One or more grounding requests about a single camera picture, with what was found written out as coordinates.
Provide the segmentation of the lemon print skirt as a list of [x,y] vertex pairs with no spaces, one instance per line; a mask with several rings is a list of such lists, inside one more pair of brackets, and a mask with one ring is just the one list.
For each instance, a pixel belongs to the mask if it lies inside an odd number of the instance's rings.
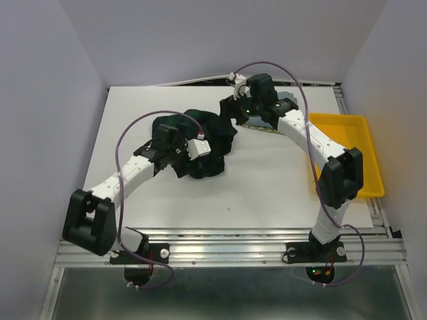
[[[282,91],[278,93],[279,100],[290,100],[294,105],[296,105],[296,109],[298,110],[300,107],[298,105],[298,100],[293,93],[288,91]],[[241,127],[247,129],[253,129],[258,131],[265,131],[268,133],[279,134],[279,132],[274,129],[270,124],[264,122],[260,117],[251,117],[249,118]]]

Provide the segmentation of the dark green skirt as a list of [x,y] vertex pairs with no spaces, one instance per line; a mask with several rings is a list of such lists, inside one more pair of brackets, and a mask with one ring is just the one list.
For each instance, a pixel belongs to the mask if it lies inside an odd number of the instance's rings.
[[[208,155],[199,157],[189,165],[188,175],[194,179],[215,177],[224,172],[224,157],[231,152],[232,143],[238,131],[230,120],[222,119],[218,114],[199,109],[188,109],[186,115],[194,118],[205,133],[205,140],[211,147]],[[181,115],[168,115],[156,117],[152,123],[152,132],[160,125],[169,125],[179,129],[187,139],[193,139],[198,133],[198,127],[187,117]]]

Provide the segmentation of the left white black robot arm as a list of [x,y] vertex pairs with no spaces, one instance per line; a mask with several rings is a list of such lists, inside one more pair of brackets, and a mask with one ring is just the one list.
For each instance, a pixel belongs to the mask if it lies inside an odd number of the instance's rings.
[[175,127],[160,125],[113,175],[87,191],[71,194],[62,238],[99,256],[122,249],[133,262],[144,261],[148,237],[123,225],[125,199],[168,166],[179,178],[189,174],[210,152],[202,133],[190,139]]

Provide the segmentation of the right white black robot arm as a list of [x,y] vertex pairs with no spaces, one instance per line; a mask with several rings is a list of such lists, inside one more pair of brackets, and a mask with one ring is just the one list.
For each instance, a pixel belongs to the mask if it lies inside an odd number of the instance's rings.
[[299,109],[292,98],[275,90],[267,73],[251,76],[230,73],[234,93],[220,102],[220,116],[243,125],[254,117],[292,140],[309,157],[320,200],[319,213],[308,241],[291,245],[289,262],[321,261],[336,253],[342,221],[351,200],[364,185],[363,156],[357,148],[348,149],[320,131]]

